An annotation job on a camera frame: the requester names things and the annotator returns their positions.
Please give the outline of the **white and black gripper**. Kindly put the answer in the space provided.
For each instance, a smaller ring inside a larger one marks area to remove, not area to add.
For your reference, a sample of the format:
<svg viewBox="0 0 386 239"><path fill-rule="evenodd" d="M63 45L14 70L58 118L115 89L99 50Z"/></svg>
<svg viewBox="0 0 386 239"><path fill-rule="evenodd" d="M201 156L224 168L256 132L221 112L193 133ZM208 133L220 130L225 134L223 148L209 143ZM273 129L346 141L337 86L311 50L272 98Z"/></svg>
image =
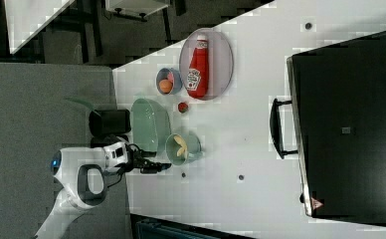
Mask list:
<svg viewBox="0 0 386 239"><path fill-rule="evenodd" d="M134 144L119 141L103 148L105 156L104 171L108 174L127 173L134 170ZM142 174L153 174L169 169L171 163L144 161L140 165Z"/></svg>

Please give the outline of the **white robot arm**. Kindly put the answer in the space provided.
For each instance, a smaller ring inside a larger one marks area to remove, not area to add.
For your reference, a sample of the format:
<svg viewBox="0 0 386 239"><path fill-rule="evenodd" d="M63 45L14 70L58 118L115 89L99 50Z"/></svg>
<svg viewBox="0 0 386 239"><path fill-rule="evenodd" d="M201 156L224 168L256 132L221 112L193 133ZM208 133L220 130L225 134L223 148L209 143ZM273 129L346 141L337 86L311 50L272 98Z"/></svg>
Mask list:
<svg viewBox="0 0 386 239"><path fill-rule="evenodd" d="M139 169L153 174L171 167L170 163L154 162L144 151L128 141L99 147L65 147L58 150L50 164L54 178L63 185L47 219L34 239L61 239L69 226L89 210L101 205L108 189L108 176Z"/></svg>

